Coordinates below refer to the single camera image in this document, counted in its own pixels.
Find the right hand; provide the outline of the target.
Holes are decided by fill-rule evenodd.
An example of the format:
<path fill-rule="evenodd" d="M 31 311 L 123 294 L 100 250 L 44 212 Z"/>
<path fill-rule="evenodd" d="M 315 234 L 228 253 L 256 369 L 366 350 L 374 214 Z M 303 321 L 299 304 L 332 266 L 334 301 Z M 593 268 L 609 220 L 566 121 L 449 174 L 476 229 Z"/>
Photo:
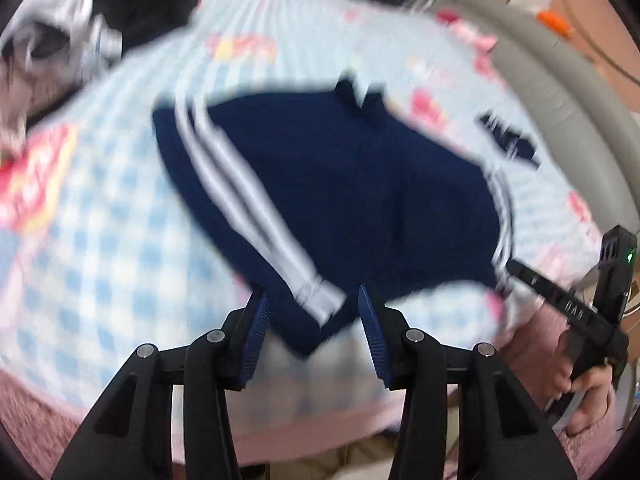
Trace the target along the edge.
<path fill-rule="evenodd" d="M 564 394 L 582 395 L 582 402 L 561 431 L 567 439 L 606 426 L 615 408 L 612 366 L 603 362 L 573 377 L 574 364 L 567 350 L 569 334 L 565 318 L 542 307 L 526 323 L 507 332 L 500 346 L 506 364 L 541 408 Z"/>

